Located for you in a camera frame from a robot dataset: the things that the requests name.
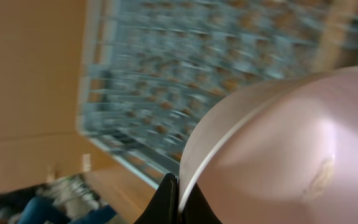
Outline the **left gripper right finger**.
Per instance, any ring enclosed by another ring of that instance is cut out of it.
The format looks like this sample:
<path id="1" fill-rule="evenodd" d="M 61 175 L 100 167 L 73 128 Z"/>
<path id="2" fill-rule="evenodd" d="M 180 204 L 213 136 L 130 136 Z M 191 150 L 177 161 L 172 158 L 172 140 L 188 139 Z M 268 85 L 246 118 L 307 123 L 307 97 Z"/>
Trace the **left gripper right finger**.
<path id="1" fill-rule="evenodd" d="M 193 187 L 181 213 L 181 224 L 222 224 L 197 184 Z"/>

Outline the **small white bowl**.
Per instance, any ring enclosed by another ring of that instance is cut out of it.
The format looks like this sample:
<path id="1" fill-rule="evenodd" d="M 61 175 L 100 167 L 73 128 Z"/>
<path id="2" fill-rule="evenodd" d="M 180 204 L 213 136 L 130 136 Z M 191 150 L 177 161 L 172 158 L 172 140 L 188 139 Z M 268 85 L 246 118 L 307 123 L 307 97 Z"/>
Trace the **small white bowl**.
<path id="1" fill-rule="evenodd" d="M 358 223 L 358 67 L 235 91 L 193 130 L 179 212 L 200 189 L 223 223 Z"/>

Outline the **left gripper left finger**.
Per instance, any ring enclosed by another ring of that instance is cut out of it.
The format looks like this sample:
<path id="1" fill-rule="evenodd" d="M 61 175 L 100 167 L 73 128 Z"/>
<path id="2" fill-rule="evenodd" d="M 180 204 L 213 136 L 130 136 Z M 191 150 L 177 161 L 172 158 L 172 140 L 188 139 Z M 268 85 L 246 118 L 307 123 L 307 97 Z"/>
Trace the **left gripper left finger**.
<path id="1" fill-rule="evenodd" d="M 178 182 L 174 174 L 168 173 L 134 224 L 175 224 L 177 214 Z"/>

